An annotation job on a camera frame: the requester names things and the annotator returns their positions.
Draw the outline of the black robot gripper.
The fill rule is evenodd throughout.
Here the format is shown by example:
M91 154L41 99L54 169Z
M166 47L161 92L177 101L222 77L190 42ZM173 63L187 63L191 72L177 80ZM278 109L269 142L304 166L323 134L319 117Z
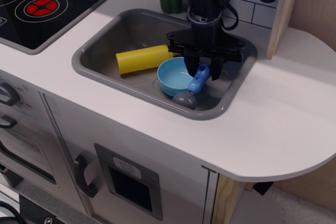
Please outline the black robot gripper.
M169 50L183 56L190 76L195 76L201 57L211 60L213 81L219 78L224 62L243 60L245 43L223 31L221 13L206 17L188 11L187 21L190 28L168 32L166 37Z

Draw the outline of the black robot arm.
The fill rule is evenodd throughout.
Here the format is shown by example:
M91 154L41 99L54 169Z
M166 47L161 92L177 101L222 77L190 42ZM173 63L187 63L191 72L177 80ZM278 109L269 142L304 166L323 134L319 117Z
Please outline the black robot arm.
M226 33L222 12L230 0L188 0L191 27L167 34L169 51L180 53L189 75L195 76L200 59L210 59L210 73L217 80L228 61L241 62L245 43Z

